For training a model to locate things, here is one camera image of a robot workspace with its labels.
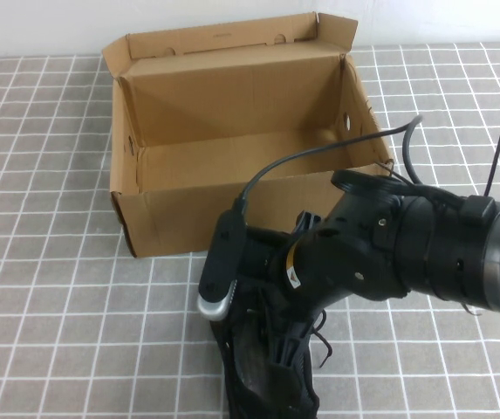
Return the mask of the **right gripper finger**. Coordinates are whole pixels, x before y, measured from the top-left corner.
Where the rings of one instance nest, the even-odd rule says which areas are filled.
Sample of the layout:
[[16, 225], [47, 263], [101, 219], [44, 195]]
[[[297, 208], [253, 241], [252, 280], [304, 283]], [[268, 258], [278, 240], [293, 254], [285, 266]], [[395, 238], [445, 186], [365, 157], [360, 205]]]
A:
[[302, 237], [313, 230], [322, 221], [322, 217], [309, 211], [302, 211], [298, 214], [295, 227], [292, 231], [294, 237]]
[[310, 338], [319, 310], [286, 311], [271, 307], [271, 378], [311, 379]]

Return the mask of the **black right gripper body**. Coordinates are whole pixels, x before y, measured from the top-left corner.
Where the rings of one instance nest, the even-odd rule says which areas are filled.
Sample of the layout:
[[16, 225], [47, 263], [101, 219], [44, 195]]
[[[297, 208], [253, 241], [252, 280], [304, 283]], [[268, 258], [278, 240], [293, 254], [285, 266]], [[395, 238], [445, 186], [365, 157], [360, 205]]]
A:
[[350, 295], [406, 297], [396, 250], [410, 203], [345, 194], [327, 217], [287, 236], [271, 258], [271, 307], [286, 318], [310, 319]]

